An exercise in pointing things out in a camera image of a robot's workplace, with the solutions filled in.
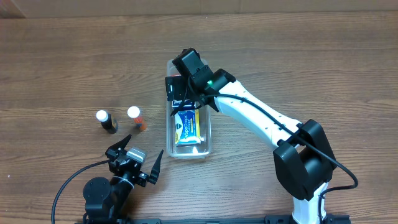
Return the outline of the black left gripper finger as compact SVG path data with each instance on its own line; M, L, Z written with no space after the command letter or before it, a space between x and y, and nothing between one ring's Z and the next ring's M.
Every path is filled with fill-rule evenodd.
M161 150L154 165L152 166L150 176L148 177L148 182L150 182L151 184L156 184L158 181L163 153L164 151Z
M127 135L124 139L122 139L122 140L120 140L119 142L113 144L113 145L110 146L109 148L110 148L111 150L114 150L114 151L124 150L125 147L127 146L128 142L130 141L131 137L132 137L132 135L129 134L129 135Z

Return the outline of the white blue plaster box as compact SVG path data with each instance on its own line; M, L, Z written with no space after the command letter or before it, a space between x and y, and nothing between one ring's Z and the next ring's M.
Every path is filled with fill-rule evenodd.
M180 109L180 110L194 110L196 108L196 103L191 100L173 100L172 101L172 108L174 110Z

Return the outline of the blue yellow VapoDrops box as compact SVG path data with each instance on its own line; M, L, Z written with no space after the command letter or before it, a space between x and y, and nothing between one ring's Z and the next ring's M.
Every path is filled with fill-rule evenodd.
M198 110L179 111L174 118L175 144L177 146L201 144Z

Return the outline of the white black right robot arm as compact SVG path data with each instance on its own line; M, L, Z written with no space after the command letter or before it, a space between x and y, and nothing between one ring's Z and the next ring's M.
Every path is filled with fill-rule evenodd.
M280 184L294 203L290 215L266 216L267 223L348 223L330 215L324 196L337 161L319 123L285 116L243 87L225 70L211 71L196 58L167 64L167 150L173 157L203 157L210 152L210 111L226 114L258 135L273 153Z

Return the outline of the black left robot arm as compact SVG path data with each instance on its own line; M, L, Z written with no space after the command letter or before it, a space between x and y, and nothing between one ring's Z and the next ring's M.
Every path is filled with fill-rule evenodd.
M156 184L160 175L163 156L161 151L152 167L150 174L141 171L146 153L138 149L126 150L131 135L108 147L105 155L111 179L95 177L83 188L85 199L84 223L132 223L122 214L127 199L136 186Z

